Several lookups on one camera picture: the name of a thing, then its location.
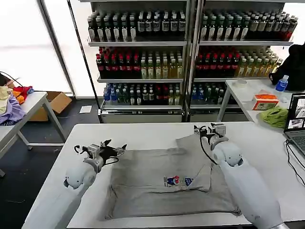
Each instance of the laptop keyboard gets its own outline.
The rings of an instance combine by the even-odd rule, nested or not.
[[[293,137],[292,138],[302,150],[305,150],[305,136],[304,137]]]

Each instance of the white tabletop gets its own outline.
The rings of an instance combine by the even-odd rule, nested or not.
[[[237,101],[238,105],[242,109],[243,113],[246,115],[249,121],[253,121],[265,127],[270,127],[270,125],[264,123],[259,117],[258,114],[262,111],[253,111],[253,103],[250,101],[253,99],[255,94],[258,94],[261,90],[265,90],[271,94],[277,95],[277,91],[275,90],[275,85],[272,85],[270,79],[260,79],[260,80],[252,80],[252,79],[245,79],[247,81],[246,86],[240,87],[236,84],[237,80],[226,80],[225,83],[227,84],[231,94],[233,95],[234,99]],[[289,108],[291,95],[292,93],[296,92],[283,92],[283,97],[287,101],[286,103],[279,102],[279,106],[283,108]]]
[[[29,113],[33,108],[38,109],[42,105],[42,100],[47,96],[46,92],[34,92],[29,94],[21,108],[25,113]],[[12,130],[15,129],[14,125],[11,126],[0,126],[0,141]]]
[[[193,125],[194,123],[154,123],[74,126],[31,211],[38,205],[43,205],[44,199],[52,198],[54,193],[65,190],[63,180],[67,168],[85,157],[84,154],[77,155],[74,152],[75,145],[89,146],[112,139],[110,145],[114,147],[128,144],[127,149],[167,149],[176,147],[176,138],[191,135]],[[257,168],[279,200],[284,221],[305,220],[305,188],[297,181],[294,171],[287,163],[284,136],[253,122],[231,122],[225,125],[227,137],[239,145],[243,155]],[[305,171],[298,165],[296,168],[300,175],[305,177]],[[236,217],[230,213],[124,218],[102,222],[101,211],[106,200],[111,169],[112,166],[106,166],[97,175],[95,183],[85,193],[68,228],[166,228],[249,224],[243,216]]]

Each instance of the orange box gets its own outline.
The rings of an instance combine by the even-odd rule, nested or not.
[[[279,100],[273,94],[256,94],[253,98],[254,106],[252,110],[264,111],[275,107]]]

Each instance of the paper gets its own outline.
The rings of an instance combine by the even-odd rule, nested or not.
[[[81,107],[80,114],[83,114],[83,113],[90,113],[90,112],[91,112],[91,108],[92,108],[92,106],[82,106],[82,107]]]

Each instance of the dark floor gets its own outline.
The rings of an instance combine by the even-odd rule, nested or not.
[[[91,112],[80,114],[82,106],[92,105]],[[59,116],[69,134],[77,123],[99,123],[94,100],[74,100]],[[62,142],[51,122],[28,122],[22,129],[29,142]],[[0,229],[20,229],[55,162],[61,147],[34,147],[28,151],[18,140],[0,159]]]

